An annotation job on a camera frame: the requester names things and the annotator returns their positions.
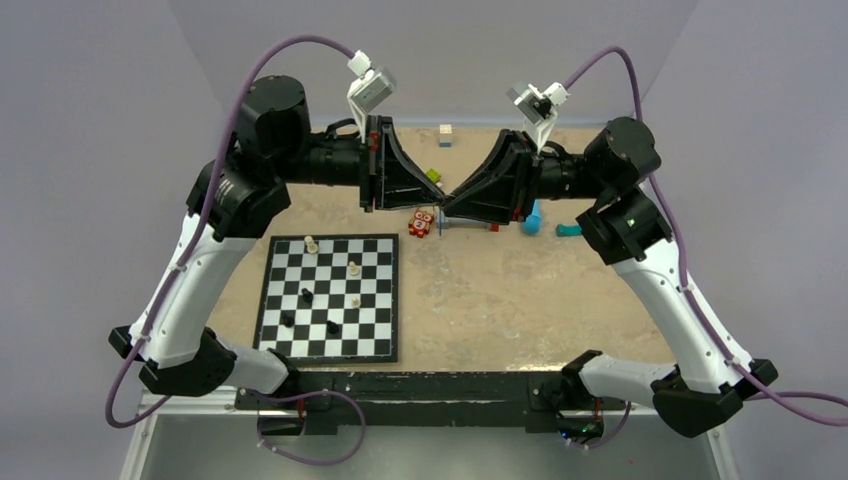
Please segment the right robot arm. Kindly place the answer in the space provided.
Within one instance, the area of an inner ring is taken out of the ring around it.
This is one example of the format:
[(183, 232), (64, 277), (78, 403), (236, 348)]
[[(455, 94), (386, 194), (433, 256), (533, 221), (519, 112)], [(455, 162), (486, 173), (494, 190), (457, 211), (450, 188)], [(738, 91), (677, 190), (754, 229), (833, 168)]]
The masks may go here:
[(536, 200), (587, 199), (582, 237), (631, 288), (669, 345), (674, 362), (625, 361), (590, 350), (540, 393), (554, 409), (607, 397), (653, 408), (676, 433), (697, 437), (728, 421), (759, 384), (777, 377), (772, 362), (733, 345), (708, 305), (697, 304), (682, 250), (642, 189), (660, 166), (641, 121), (618, 117), (577, 155), (523, 132), (502, 131), (484, 162), (442, 201), (449, 217), (505, 225), (526, 218)]

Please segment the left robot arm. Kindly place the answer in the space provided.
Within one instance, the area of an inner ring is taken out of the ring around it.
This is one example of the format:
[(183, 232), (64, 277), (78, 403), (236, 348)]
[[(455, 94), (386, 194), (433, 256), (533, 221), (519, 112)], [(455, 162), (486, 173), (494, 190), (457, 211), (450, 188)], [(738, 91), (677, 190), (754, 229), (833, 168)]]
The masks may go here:
[(295, 402), (299, 374), (287, 355), (232, 346), (207, 324), (236, 267), (290, 206), (289, 185), (354, 186), (367, 212), (444, 197), (402, 151), (390, 118), (368, 117), (362, 133), (343, 128), (312, 130), (305, 88), (293, 77), (266, 76), (247, 87), (222, 154), (189, 194), (181, 237), (150, 304), (109, 337), (124, 359), (140, 363), (149, 391), (200, 397), (232, 386), (259, 392), (275, 409)]

